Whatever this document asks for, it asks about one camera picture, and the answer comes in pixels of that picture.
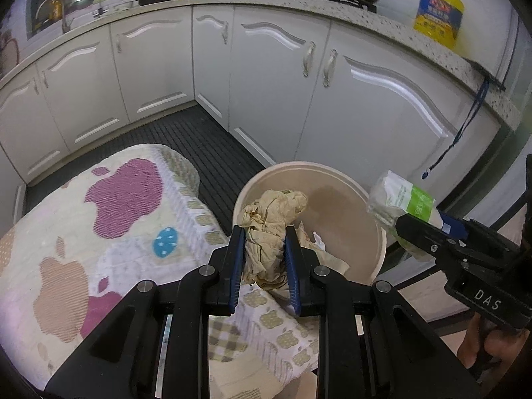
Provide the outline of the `person's hand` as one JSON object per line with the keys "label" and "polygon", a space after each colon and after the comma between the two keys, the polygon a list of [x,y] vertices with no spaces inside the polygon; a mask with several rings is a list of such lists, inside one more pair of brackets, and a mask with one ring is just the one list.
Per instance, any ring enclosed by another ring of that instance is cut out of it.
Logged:
{"label": "person's hand", "polygon": [[466,368],[470,368],[477,360],[480,349],[499,360],[497,369],[505,373],[518,357],[527,341],[530,331],[524,330],[518,334],[510,334],[499,329],[488,333],[484,340],[480,340],[480,314],[474,314],[465,338],[458,348],[457,357]]}

